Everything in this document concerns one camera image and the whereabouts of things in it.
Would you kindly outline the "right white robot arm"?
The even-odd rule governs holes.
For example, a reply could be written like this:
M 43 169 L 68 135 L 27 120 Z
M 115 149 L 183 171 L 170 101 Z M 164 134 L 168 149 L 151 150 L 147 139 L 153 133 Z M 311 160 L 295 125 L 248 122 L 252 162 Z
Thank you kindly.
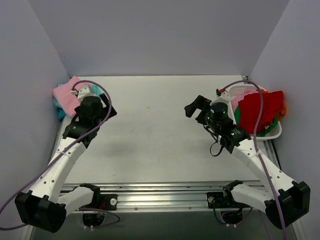
M 211 101 L 198 95 L 184 111 L 186 117 L 191 118 L 199 110 L 196 121 L 265 187 L 265 190 L 258 190 L 241 180 L 234 180 L 223 187 L 223 203 L 230 207 L 244 204 L 255 208 L 282 230 L 309 212 L 311 189 L 304 181 L 297 182 L 286 175 L 260 151 L 254 138 L 229 117 L 229 102 L 223 96 Z

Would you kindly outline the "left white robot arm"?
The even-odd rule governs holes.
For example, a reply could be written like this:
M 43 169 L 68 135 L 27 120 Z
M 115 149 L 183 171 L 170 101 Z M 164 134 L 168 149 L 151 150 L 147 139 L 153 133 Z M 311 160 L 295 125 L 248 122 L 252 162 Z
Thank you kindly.
M 24 224 L 51 233 L 62 227 L 70 213 L 82 207 L 95 210 L 101 203 L 100 188 L 91 183 L 82 183 L 65 195 L 60 195 L 60 192 L 75 163 L 97 136 L 101 125 L 117 112 L 104 93 L 100 96 L 85 96 L 75 112 L 48 168 L 35 178 L 27 192 L 19 192 L 14 199 Z

